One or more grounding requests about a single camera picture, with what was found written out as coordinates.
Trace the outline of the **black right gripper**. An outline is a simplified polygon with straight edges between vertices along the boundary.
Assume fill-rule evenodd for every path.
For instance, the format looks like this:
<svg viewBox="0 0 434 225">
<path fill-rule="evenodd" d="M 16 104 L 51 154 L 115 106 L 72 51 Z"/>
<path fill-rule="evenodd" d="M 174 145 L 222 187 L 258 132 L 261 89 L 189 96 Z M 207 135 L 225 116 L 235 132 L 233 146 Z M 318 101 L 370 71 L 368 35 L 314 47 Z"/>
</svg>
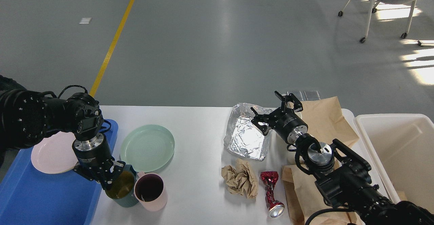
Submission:
<svg viewBox="0 0 434 225">
<path fill-rule="evenodd" d="M 302 112 L 303 106 L 299 99 L 292 93 L 282 95 L 274 91 L 276 97 L 281 101 L 281 106 L 268 114 L 259 114 L 253 107 L 254 117 L 251 120 L 254 126 L 264 136 L 273 129 L 287 144 L 295 144 L 296 140 L 308 132 L 308 125 L 295 112 Z"/>
</svg>

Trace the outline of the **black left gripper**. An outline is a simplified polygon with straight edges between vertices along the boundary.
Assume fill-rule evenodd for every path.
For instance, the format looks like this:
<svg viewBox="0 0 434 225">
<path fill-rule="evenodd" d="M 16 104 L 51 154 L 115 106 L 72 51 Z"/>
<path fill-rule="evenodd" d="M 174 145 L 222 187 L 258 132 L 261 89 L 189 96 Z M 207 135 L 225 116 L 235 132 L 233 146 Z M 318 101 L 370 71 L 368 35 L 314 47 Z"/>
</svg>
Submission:
<svg viewBox="0 0 434 225">
<path fill-rule="evenodd" d="M 75 140 L 72 149 L 78 160 L 74 172 L 90 181 L 102 182 L 103 190 L 113 187 L 126 165 L 124 161 L 113 162 L 107 138 L 100 132 L 88 141 Z"/>
</svg>

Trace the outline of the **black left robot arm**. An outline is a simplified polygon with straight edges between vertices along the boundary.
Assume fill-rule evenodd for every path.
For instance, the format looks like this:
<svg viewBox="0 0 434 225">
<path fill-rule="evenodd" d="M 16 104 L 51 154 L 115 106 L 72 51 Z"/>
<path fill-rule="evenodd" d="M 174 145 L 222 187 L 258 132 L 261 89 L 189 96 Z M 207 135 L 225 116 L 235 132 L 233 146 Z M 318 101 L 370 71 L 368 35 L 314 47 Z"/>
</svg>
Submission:
<svg viewBox="0 0 434 225">
<path fill-rule="evenodd" d="M 28 149 L 59 132 L 74 134 L 74 171 L 103 190 L 110 190 L 124 170 L 116 161 L 105 133 L 111 123 L 103 118 L 99 102 L 88 91 L 61 99 L 52 91 L 36 92 L 1 76 L 1 162 L 11 150 Z"/>
</svg>

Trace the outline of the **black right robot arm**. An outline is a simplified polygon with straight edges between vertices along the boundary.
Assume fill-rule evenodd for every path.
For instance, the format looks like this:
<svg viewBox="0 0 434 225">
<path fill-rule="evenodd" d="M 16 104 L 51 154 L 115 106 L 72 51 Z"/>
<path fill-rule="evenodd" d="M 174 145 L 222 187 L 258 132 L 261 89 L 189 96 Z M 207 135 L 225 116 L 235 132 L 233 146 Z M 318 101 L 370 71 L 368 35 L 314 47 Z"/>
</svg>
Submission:
<svg viewBox="0 0 434 225">
<path fill-rule="evenodd" d="M 331 144 L 319 142 L 308 133 L 308 125 L 296 115 L 302 103 L 293 94 L 275 91 L 281 106 L 270 114 L 259 114 L 254 108 L 251 120 L 267 135 L 270 130 L 294 146 L 296 166 L 315 177 L 327 209 L 313 213 L 305 222 L 327 212 L 356 212 L 366 225 L 432 225 L 433 214 L 409 201 L 392 203 L 371 185 L 370 164 L 340 140 Z"/>
</svg>

